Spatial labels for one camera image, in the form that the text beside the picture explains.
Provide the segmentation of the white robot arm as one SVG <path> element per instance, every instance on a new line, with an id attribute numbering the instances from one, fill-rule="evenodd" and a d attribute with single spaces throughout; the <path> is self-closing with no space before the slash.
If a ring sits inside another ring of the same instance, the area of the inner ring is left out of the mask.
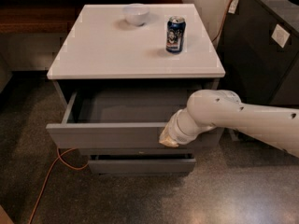
<path id="1" fill-rule="evenodd" d="M 160 134 L 167 147 L 187 145 L 201 133 L 227 128 L 299 157 L 299 110 L 241 102 L 233 91 L 200 90 Z"/>

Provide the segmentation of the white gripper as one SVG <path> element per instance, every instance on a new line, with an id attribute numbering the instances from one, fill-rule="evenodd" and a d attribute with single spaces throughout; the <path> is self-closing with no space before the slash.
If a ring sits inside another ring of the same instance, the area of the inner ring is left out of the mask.
<path id="1" fill-rule="evenodd" d="M 187 145 L 197 137 L 199 132 L 199 126 L 187 110 L 180 109 L 164 127 L 159 137 L 159 143 L 166 147 Z"/>

